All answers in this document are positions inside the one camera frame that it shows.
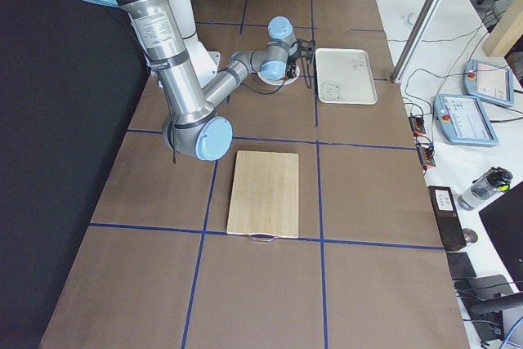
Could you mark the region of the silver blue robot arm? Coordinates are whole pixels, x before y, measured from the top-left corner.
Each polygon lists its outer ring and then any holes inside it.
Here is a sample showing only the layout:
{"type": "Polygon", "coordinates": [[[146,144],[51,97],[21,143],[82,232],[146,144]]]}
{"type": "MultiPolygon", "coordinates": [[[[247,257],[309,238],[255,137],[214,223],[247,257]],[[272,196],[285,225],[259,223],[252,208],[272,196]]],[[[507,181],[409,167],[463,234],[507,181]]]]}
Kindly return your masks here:
{"type": "Polygon", "coordinates": [[[230,148],[233,129],[216,108],[250,75],[279,81],[299,45],[288,18],[268,25],[269,42],[258,51],[237,51],[206,84],[194,69],[187,43],[195,38],[190,0],[82,0],[124,10],[132,19],[150,68],[159,76],[168,103],[166,143],[177,153],[215,161],[230,148]]]}

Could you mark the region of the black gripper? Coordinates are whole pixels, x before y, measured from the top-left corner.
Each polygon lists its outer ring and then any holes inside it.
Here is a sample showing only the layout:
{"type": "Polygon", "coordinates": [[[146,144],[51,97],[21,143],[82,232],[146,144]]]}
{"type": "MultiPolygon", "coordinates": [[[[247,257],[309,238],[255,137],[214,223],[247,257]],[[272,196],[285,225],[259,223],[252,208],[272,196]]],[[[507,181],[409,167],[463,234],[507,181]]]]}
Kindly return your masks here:
{"type": "Polygon", "coordinates": [[[297,66],[297,58],[289,56],[287,59],[285,76],[287,78],[297,78],[299,76],[299,67],[297,66]]]}

